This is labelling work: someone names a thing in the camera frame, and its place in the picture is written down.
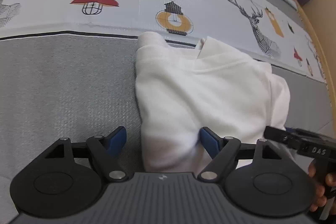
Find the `right hand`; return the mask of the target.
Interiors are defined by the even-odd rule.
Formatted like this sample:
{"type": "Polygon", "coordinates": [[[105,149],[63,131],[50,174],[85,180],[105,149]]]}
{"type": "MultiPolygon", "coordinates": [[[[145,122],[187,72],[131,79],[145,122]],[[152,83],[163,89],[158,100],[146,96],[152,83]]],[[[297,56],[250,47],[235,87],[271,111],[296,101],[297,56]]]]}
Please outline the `right hand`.
{"type": "MultiPolygon", "coordinates": [[[[315,167],[315,160],[313,160],[308,168],[308,175],[311,178],[315,178],[316,167],[315,167]]],[[[329,173],[325,177],[325,183],[329,187],[335,187],[335,174],[329,173]]],[[[327,203],[327,197],[325,196],[325,187],[320,184],[318,181],[315,181],[316,185],[316,195],[314,202],[310,206],[310,211],[314,212],[319,207],[324,207],[327,203]]]]}

